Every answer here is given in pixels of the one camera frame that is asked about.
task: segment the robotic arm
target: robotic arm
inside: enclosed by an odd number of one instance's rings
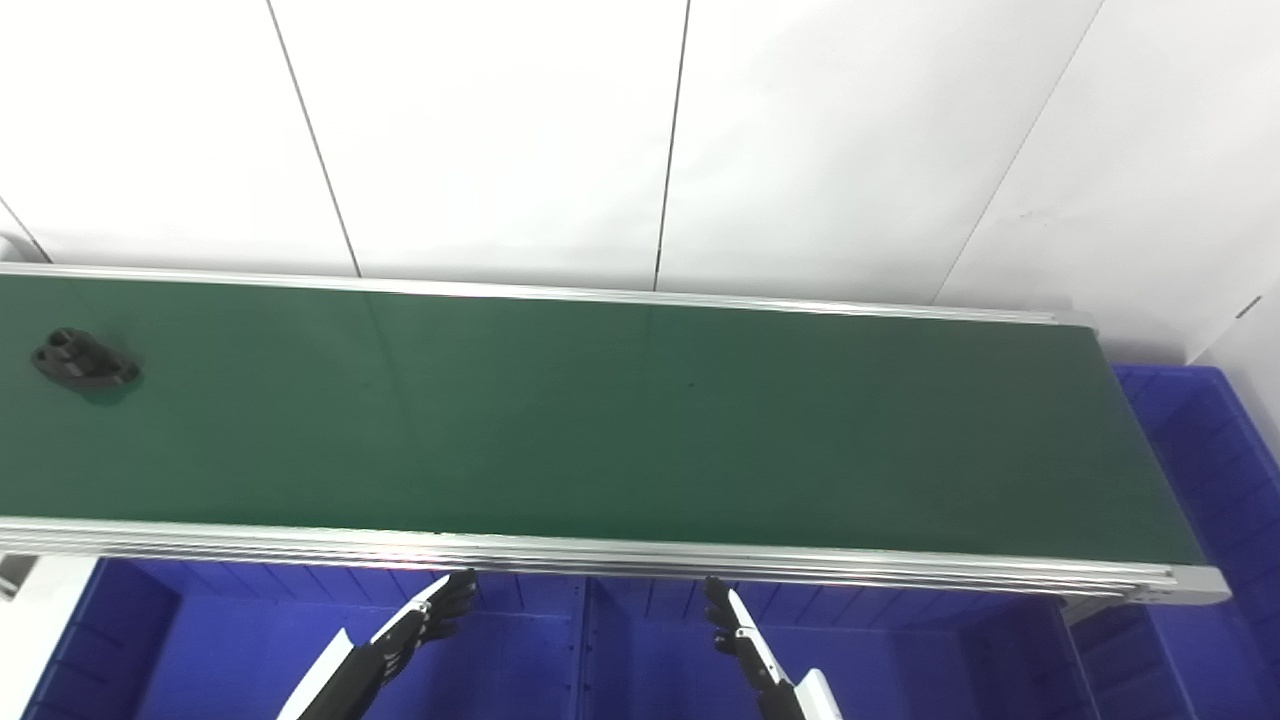
[[[712,603],[707,619],[717,628],[712,642],[719,652],[737,656],[748,684],[760,693],[755,702],[764,720],[842,720],[822,670],[814,667],[799,685],[791,683],[737,591],[707,578],[705,594]]]
[[[367,643],[355,647],[347,630],[338,630],[276,720],[358,720],[413,651],[457,632],[449,620],[471,610],[475,592],[475,570],[453,573],[411,597]]]

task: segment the black plastic part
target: black plastic part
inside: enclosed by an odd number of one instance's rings
[[[796,689],[790,683],[764,691],[755,698],[755,705],[764,720],[805,720]]]
[[[137,363],[73,328],[49,333],[31,363],[46,378],[77,391],[118,387],[138,378]]]

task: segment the blue crate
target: blue crate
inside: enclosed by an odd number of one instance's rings
[[[1073,628],[1103,720],[1280,717],[1280,469],[1216,368],[1116,365],[1234,598],[1119,607]]]
[[[353,639],[429,571],[105,560],[28,720],[270,720],[338,628]],[[744,583],[799,678],[819,666],[849,717],[1096,720],[1044,597]],[[481,574],[476,610],[428,646],[369,720],[741,720],[754,696],[712,650],[689,580]],[[79,652],[97,635],[113,652]],[[100,680],[84,696],[84,678]]]

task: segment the blue bin divider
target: blue bin divider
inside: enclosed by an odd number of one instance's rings
[[[1071,632],[1103,720],[1280,717],[1280,469],[1216,368],[1116,365],[1231,601],[1117,607]]]
[[[129,562],[99,562],[23,720],[133,717],[179,601]]]
[[[69,628],[63,646],[101,625],[133,660],[51,664],[28,720],[270,720],[339,628],[364,642],[435,577],[105,560],[77,616],[110,621]],[[712,648],[700,583],[481,574],[480,587],[483,607],[416,655],[367,720],[756,716],[737,662]],[[737,587],[794,679],[822,667],[849,717],[1096,719],[1051,598]],[[82,700],[72,673],[102,664],[129,680]]]

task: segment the panel seam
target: panel seam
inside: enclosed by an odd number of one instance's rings
[[[658,250],[653,259],[653,288],[658,290],[662,272],[662,241],[667,232],[667,197],[671,195],[671,161],[676,155],[676,120],[680,117],[680,86],[685,79],[685,47],[689,45],[689,12],[692,0],[685,0],[685,26],[680,32],[680,64],[676,67],[676,99],[671,106],[671,137],[667,142],[667,173],[662,179],[662,211],[658,215]]]
[[[311,147],[316,151],[316,160],[320,163],[320,173],[324,176],[325,188],[329,191],[329,201],[333,204],[334,215],[338,217],[338,228],[342,229],[342,240],[347,243],[347,255],[351,256],[351,265],[356,270],[356,277],[365,277],[360,269],[360,260],[356,259],[356,249],[351,245],[351,233],[347,232],[347,222],[342,217],[342,208],[338,205],[338,193],[333,190],[333,179],[329,177],[329,167],[320,152],[320,140],[316,137],[315,126],[311,123],[311,113],[307,110],[307,101],[302,97],[302,86],[298,85],[297,72],[293,69],[293,60],[289,58],[289,49],[284,45],[284,32],[280,31],[280,20],[275,17],[275,6],[271,0],[266,0],[266,10],[271,14],[271,27],[275,28],[275,38],[280,44],[280,54],[284,55],[284,65],[289,70],[289,82],[293,83],[293,94],[298,99],[298,108],[302,109],[302,119],[307,124],[307,135],[311,137]]]
[[[1071,69],[1071,63],[1075,61],[1075,55],[1080,51],[1080,46],[1084,45],[1084,38],[1089,36],[1089,31],[1093,29],[1094,20],[1098,19],[1098,13],[1102,12],[1105,0],[1098,3],[1098,6],[1093,10],[1093,15],[1089,18],[1088,24],[1084,26],[1084,32],[1080,33],[1080,38],[1075,41],[1075,47],[1071,49],[1071,54],[1068,55],[1066,61],[1062,63],[1062,70],[1057,73],[1057,78],[1053,81],[1053,86],[1050,87],[1048,94],[1044,96],[1044,102],[1041,109],[1036,111],[1036,118],[1032,119],[1032,124],[1027,128],[1027,133],[1023,135],[1023,140],[1018,143],[1018,149],[1014,150],[1012,156],[1009,159],[1009,164],[1005,167],[1005,172],[1000,174],[1000,181],[996,182],[995,190],[991,191],[991,196],[987,197],[987,202],[982,206],[982,213],[978,213],[978,219],[973,222],[973,227],[969,228],[969,234],[965,236],[964,242],[960,245],[960,250],[956,251],[955,258],[951,259],[951,265],[947,266],[947,274],[942,277],[942,282],[938,283],[938,290],[929,299],[929,305],[938,301],[942,291],[946,290],[947,282],[955,273],[956,265],[960,264],[960,258],[964,256],[965,250],[969,249],[969,242],[973,241],[973,236],[977,234],[978,227],[982,225],[982,220],[987,218],[987,211],[991,210],[991,204],[995,202],[996,196],[1000,195],[1000,190],[1005,187],[1005,181],[1009,178],[1009,173],[1014,169],[1018,163],[1018,158],[1023,154],[1023,147],[1027,146],[1027,141],[1030,140],[1032,133],[1036,132],[1036,127],[1039,124],[1041,118],[1044,115],[1044,110],[1048,104],[1053,101],[1053,95],[1057,94],[1057,86],[1062,83],[1062,78],[1066,77],[1066,72]]]
[[[0,196],[0,208],[4,208],[4,210],[9,213],[9,217],[13,218],[13,222],[18,224],[18,229],[20,229],[23,234],[27,236],[26,237],[27,242],[29,242],[32,247],[35,247],[36,251],[40,252],[40,256],[45,259],[45,263],[52,264],[54,259],[49,256],[47,251],[45,251],[45,246],[40,245],[40,241],[36,240],[36,236],[31,232],[31,228],[28,228],[27,224],[22,222],[22,218],[18,217],[18,213],[13,211],[13,208],[9,206],[9,204],[5,201],[3,196]]]

